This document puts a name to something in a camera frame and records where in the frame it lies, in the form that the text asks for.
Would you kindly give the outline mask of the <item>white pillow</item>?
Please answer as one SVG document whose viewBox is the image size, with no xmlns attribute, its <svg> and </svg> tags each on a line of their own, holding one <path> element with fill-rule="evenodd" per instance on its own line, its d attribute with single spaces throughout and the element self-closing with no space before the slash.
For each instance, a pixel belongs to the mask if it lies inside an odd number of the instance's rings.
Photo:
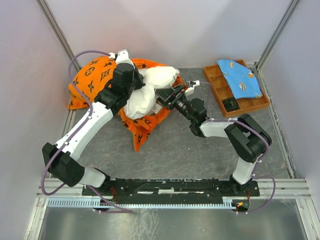
<svg viewBox="0 0 320 240">
<path fill-rule="evenodd" d="M 163 107 L 156 103 L 155 90 L 172 87 L 180 73 L 172 66 L 155 66 L 138 71 L 143 76 L 145 86 L 134 90 L 124 106 L 125 116 L 132 120 L 158 114 Z"/>
</svg>

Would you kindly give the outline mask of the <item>orange patterned pillowcase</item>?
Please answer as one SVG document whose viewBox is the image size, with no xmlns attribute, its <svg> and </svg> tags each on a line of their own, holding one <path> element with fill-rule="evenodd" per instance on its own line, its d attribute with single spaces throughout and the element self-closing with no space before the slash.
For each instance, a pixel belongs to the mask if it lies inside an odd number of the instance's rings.
<svg viewBox="0 0 320 240">
<path fill-rule="evenodd" d="M 143 58 L 134 58 L 132 61 L 138 70 L 157 66 L 167 66 L 164 63 Z M 90 102 L 94 101 L 98 92 L 100 92 L 107 82 L 112 79 L 115 67 L 115 60 L 108 56 L 98 57 L 84 66 L 68 86 L 70 95 L 70 103 L 67 106 L 68 109 L 77 110 L 87 108 L 89 106 L 87 100 Z M 179 84 L 186 86 L 180 77 L 180 73 L 172 87 Z M 169 113 L 169 110 L 162 107 L 157 114 L 152 113 L 142 118 L 130 119 L 125 115 L 124 107 L 120 109 L 118 115 L 122 119 L 122 125 L 133 135 L 133 146 L 136 152 L 138 152 L 141 146 L 147 141 L 155 127 L 168 117 Z"/>
</svg>

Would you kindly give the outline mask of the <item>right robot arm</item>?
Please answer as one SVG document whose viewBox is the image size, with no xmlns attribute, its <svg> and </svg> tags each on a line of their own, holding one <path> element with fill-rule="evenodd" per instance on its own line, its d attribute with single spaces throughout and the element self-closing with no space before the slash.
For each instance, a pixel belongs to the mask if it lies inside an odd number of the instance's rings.
<svg viewBox="0 0 320 240">
<path fill-rule="evenodd" d="M 187 99 L 202 82 L 188 81 L 170 88 L 159 88 L 155 95 L 167 110 L 176 109 L 189 122 L 193 135 L 201 138 L 227 138 L 238 155 L 237 165 L 230 176 L 229 189 L 236 196 L 248 189 L 254 177 L 257 161 L 267 153 L 272 143 L 266 131 L 247 113 L 237 118 L 214 119 L 207 116 L 205 102 Z"/>
</svg>

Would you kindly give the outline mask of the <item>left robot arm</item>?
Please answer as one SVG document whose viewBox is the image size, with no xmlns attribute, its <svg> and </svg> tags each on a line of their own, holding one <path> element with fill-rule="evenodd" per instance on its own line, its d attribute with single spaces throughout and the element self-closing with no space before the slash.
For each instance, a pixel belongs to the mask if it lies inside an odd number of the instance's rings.
<svg viewBox="0 0 320 240">
<path fill-rule="evenodd" d="M 112 79 L 97 94 L 80 121 L 55 144 L 43 146 L 46 170 L 69 187 L 90 185 L 99 195 L 106 195 L 111 189 L 109 176 L 80 165 L 78 159 L 98 131 L 127 104 L 133 90 L 142 86 L 142 76 L 132 62 L 118 63 Z"/>
</svg>

